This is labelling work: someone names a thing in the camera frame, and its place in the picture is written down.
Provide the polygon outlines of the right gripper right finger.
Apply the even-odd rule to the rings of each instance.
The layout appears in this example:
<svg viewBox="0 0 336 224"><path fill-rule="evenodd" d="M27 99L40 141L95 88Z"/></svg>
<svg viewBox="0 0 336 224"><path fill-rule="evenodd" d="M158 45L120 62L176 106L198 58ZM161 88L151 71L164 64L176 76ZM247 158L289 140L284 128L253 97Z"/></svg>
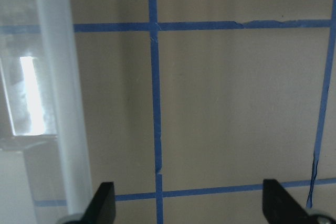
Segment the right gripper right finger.
<svg viewBox="0 0 336 224"><path fill-rule="evenodd" d="M305 223L309 215L276 179L264 179L263 214L270 224Z"/></svg>

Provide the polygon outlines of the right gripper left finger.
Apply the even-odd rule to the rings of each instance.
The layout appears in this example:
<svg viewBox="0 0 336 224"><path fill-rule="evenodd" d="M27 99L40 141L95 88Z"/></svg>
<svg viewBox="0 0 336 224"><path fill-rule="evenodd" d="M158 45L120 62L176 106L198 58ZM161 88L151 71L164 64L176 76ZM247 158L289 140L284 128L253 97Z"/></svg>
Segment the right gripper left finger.
<svg viewBox="0 0 336 224"><path fill-rule="evenodd" d="M115 203L114 183L103 182L82 217L70 223L113 224L116 218Z"/></svg>

